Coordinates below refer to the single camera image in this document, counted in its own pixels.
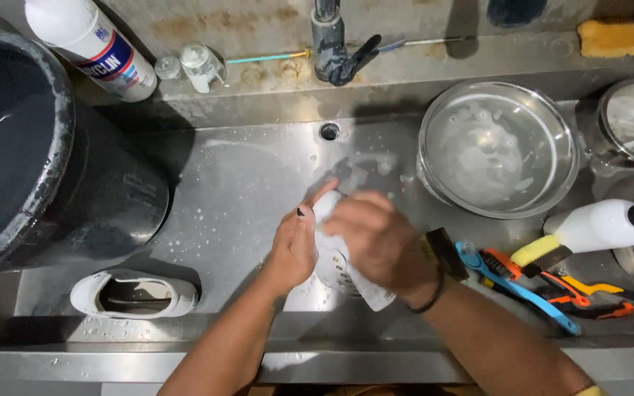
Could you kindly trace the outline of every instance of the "blue brush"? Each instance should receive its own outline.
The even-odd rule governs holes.
[[[513,293],[524,300],[530,301],[535,306],[543,310],[557,323],[559,323],[559,326],[565,329],[569,334],[573,336],[578,336],[579,334],[581,334],[581,327],[579,327],[579,325],[566,317],[566,315],[564,315],[561,311],[554,307],[554,305],[550,304],[535,293],[532,293],[531,291],[515,283],[505,280],[490,271],[485,262],[483,262],[483,258],[476,251],[476,248],[473,247],[473,244],[471,244],[471,242],[457,242],[456,251],[459,253],[459,257],[461,257],[463,263],[467,267],[479,272],[481,275],[487,277],[496,284],[505,287],[510,293]]]

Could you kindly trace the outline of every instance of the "forearm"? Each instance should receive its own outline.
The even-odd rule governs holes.
[[[230,396],[256,375],[279,297],[259,275],[192,347],[158,396]]]
[[[491,396],[572,396],[593,381],[554,343],[495,302],[453,280],[425,313]]]

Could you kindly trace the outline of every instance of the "black bucket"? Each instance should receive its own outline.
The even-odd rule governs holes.
[[[50,51],[0,33],[0,271],[129,254],[168,196],[163,173],[75,103]]]

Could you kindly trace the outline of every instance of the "person's right hand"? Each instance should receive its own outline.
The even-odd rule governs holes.
[[[351,263],[371,282],[423,306],[439,283],[436,264],[420,250],[417,231],[379,192],[356,192],[342,199],[322,230],[340,235]]]

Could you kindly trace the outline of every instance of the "sink drain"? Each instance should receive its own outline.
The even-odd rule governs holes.
[[[339,136],[339,125],[332,122],[324,124],[319,128],[319,135],[322,139],[331,142]]]

